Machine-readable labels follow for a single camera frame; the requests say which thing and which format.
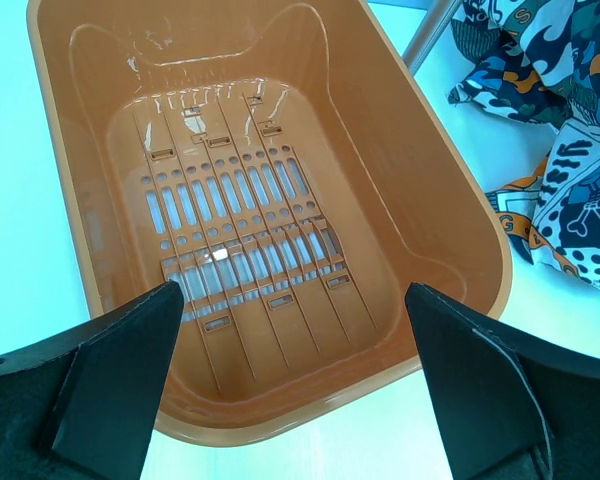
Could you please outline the colourful patterned shorts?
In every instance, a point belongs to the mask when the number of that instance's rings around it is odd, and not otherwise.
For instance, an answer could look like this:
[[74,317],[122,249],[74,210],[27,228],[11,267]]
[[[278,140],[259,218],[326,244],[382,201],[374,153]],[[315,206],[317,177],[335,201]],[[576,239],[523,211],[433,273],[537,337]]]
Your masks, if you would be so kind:
[[473,69],[450,103],[557,133],[487,195],[512,246],[600,290],[600,1],[466,1],[451,28]]

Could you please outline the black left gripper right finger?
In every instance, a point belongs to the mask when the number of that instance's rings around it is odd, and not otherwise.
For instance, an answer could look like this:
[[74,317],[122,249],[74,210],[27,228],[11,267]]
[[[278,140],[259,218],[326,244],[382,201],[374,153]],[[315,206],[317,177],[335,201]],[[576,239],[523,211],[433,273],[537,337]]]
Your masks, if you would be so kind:
[[600,359],[421,283],[405,304],[455,479],[600,479]]

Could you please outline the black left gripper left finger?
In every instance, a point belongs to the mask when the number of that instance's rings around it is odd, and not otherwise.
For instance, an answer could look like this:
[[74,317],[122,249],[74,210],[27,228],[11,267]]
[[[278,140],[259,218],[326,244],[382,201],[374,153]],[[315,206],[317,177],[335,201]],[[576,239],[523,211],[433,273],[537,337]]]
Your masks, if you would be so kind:
[[0,355],[0,479],[139,478],[183,308],[168,281]]

